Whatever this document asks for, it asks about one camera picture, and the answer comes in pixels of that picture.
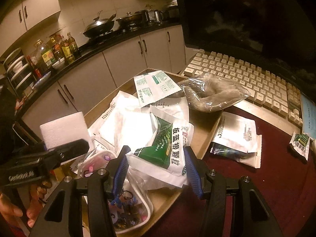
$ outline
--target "metal screw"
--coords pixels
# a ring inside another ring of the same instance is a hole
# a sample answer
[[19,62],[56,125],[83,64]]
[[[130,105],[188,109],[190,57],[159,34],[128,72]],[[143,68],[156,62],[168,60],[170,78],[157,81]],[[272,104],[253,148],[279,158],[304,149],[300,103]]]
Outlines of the metal screw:
[[65,181],[66,183],[69,183],[71,180],[72,180],[72,177],[71,177],[71,176],[66,176],[66,177],[64,178],[64,181]]
[[98,174],[99,175],[104,175],[106,173],[106,169],[105,168],[101,168],[98,170]]
[[251,181],[251,178],[249,176],[243,176],[242,179],[244,182],[249,183]]
[[215,169],[209,170],[209,171],[208,171],[208,174],[210,174],[210,175],[216,175]]

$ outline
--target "dark red table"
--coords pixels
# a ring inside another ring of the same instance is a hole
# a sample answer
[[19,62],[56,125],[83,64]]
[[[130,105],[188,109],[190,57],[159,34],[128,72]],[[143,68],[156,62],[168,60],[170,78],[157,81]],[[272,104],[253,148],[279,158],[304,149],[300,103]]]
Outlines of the dark red table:
[[[312,152],[306,164],[288,150],[291,136],[236,107],[225,111],[256,122],[257,134],[262,135],[261,168],[237,163],[233,160],[206,153],[204,161],[225,177],[239,179],[242,175],[252,178],[282,229],[284,237],[295,237],[316,205],[316,170]],[[194,237],[199,233],[204,201],[200,201],[190,187],[167,213],[144,235]],[[231,199],[227,200],[227,209]],[[229,236],[230,224],[225,222],[224,235]]]

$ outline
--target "white keyboard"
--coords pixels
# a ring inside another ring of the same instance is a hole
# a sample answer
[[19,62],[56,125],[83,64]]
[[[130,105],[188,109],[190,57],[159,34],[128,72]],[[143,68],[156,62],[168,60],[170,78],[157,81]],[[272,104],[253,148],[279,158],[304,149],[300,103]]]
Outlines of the white keyboard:
[[236,107],[262,118],[290,135],[293,131],[301,132],[301,94],[295,86],[260,66],[214,51],[207,53],[202,49],[182,75],[192,77],[207,72],[232,79],[249,90],[251,96],[247,101],[237,103]]

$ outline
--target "kitchen countertop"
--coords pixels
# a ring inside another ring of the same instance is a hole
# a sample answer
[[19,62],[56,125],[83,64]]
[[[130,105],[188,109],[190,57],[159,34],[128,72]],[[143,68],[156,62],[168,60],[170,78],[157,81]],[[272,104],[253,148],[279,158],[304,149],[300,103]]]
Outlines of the kitchen countertop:
[[24,113],[31,107],[31,105],[50,87],[52,86],[56,81],[58,81],[62,76],[66,75],[69,71],[71,71],[73,68],[80,65],[82,62],[86,61],[87,59],[91,58],[92,56],[120,43],[124,42],[128,39],[131,39],[133,37],[146,34],[151,31],[155,31],[158,29],[171,27],[180,25],[179,22],[176,23],[163,23],[161,25],[154,25],[148,28],[142,28],[133,32],[126,32],[124,34],[121,34],[117,37],[113,37],[111,39],[106,40],[104,43],[96,45],[94,47],[87,47],[88,43],[82,45],[79,47],[81,57],[77,58],[73,63],[65,66],[61,70],[57,71],[57,73],[53,74],[49,80],[40,87],[37,92],[35,92],[28,101],[24,103],[24,105],[19,109],[15,115],[15,120],[18,121],[21,119],[21,117],[24,115]]

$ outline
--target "open box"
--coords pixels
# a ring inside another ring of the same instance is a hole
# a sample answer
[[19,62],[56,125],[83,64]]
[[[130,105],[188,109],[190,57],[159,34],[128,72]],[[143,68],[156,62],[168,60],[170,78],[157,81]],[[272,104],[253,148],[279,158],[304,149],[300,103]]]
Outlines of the open box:
[[[155,69],[146,69],[143,72],[140,72],[138,75],[156,71]],[[173,81],[180,82],[187,77],[172,74],[170,72],[165,72]],[[85,116],[85,121],[87,127],[89,128],[93,122],[95,122],[102,113],[104,113],[109,107],[112,99],[117,95],[119,91],[127,92],[131,95],[135,94],[136,88],[134,79],[128,80],[126,83],[121,85],[102,101],[100,101],[92,110],[90,110]],[[219,124],[219,120],[222,114],[222,111],[216,111],[212,113],[204,113],[200,111],[189,110],[190,112],[190,123],[194,125],[194,134],[191,141],[191,147],[196,154],[197,158],[201,159],[204,157],[211,140],[213,139],[216,128]],[[149,228],[151,228],[161,217],[162,215],[171,207],[175,200],[181,194],[181,189],[175,188],[170,190],[168,188],[161,188],[158,190],[148,191],[151,202],[154,206],[154,212],[144,226],[137,228],[131,232],[118,234],[119,237],[127,236],[141,236]],[[89,230],[88,226],[88,213],[87,205],[83,202],[83,225]]]

